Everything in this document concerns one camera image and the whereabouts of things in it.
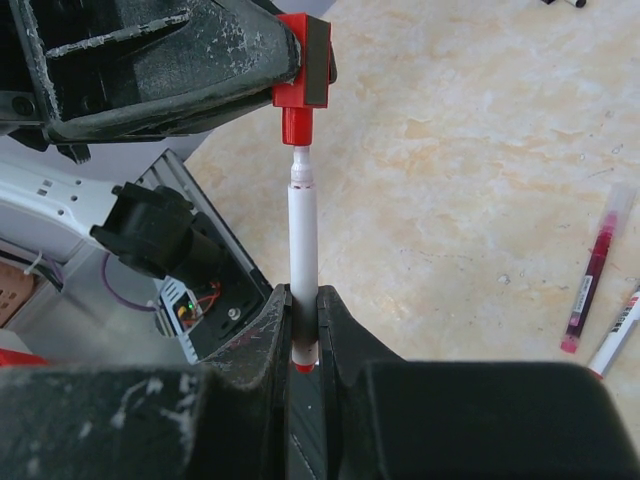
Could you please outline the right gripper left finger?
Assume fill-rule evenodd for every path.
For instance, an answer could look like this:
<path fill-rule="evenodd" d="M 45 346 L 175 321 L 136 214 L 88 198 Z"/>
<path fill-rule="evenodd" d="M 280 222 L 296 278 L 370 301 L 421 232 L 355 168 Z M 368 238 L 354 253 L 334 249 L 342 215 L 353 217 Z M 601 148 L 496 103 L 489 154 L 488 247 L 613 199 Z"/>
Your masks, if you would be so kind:
<path fill-rule="evenodd" d="M 1 371 L 5 479 L 283 479 L 291 294 L 209 360 Z"/>

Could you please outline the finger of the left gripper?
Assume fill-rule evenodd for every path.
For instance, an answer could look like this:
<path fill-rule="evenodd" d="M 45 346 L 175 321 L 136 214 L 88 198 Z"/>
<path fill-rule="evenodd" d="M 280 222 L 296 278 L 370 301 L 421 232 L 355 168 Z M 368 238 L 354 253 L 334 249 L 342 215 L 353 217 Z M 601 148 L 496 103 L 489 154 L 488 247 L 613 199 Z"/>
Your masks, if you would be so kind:
<path fill-rule="evenodd" d="M 213 130 L 298 73 L 279 15 L 268 1 L 5 1 L 1 132 L 82 163 L 94 144 Z"/>

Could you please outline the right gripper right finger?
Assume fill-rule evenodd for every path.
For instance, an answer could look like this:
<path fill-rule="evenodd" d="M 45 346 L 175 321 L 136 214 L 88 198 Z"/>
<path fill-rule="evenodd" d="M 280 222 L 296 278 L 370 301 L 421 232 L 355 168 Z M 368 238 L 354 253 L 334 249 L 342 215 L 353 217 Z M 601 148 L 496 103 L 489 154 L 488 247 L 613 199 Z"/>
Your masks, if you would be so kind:
<path fill-rule="evenodd" d="M 562 362 L 409 361 L 318 294 L 330 479 L 626 479 L 606 388 Z"/>

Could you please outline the dark red pen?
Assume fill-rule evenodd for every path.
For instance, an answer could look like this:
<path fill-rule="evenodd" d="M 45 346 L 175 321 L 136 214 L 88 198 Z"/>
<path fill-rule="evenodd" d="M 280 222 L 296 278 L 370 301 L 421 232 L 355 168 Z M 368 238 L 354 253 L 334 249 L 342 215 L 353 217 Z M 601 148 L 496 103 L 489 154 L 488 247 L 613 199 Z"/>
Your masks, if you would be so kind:
<path fill-rule="evenodd" d="M 560 348 L 565 353 L 574 354 L 580 344 L 580 339 L 587 322 L 589 311 L 594 300 L 598 284 L 603 273 L 606 260 L 614 240 L 622 234 L 622 229 L 602 225 L 602 213 L 597 234 L 590 251 L 590 257 L 571 307 Z"/>

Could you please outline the white pen red tip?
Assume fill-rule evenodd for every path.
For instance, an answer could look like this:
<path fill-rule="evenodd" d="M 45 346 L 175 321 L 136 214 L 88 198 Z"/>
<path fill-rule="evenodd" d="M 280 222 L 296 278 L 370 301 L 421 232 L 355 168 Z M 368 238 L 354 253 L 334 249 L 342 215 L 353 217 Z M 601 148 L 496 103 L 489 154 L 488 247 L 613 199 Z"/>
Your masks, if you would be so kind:
<path fill-rule="evenodd" d="M 636 286 L 589 362 L 589 370 L 598 378 L 606 375 L 638 322 L 639 286 Z"/>

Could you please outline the white pen red end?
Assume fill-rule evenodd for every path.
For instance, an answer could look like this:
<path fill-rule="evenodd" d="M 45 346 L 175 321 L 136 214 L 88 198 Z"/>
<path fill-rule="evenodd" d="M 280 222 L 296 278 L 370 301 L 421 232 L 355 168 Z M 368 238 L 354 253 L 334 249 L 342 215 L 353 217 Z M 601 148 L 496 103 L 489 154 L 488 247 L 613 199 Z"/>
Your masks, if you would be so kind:
<path fill-rule="evenodd" d="M 292 354 L 297 371 L 318 361 L 318 220 L 310 148 L 295 146 L 288 186 Z"/>

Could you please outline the clear plastic pen cap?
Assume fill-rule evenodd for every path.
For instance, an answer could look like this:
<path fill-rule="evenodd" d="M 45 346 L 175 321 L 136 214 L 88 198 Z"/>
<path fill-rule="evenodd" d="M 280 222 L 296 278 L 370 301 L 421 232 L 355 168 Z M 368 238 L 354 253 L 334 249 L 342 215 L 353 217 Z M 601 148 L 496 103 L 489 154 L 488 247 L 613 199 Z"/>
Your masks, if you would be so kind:
<path fill-rule="evenodd" d="M 627 183 L 615 183 L 610 190 L 602 225 L 622 229 L 628 220 L 638 188 Z"/>

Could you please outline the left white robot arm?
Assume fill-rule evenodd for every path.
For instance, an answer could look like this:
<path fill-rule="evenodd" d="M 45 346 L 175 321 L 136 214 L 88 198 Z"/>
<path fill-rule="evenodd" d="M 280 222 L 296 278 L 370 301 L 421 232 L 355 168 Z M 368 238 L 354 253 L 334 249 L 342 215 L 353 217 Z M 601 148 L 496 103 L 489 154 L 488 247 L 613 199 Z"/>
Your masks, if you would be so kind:
<path fill-rule="evenodd" d="M 1 131 L 73 162 L 94 144 L 211 130 L 266 104 L 302 65 L 270 1 L 5 1 Z M 1 171 L 1 200 L 150 277 L 198 287 L 227 264 L 180 194 Z"/>

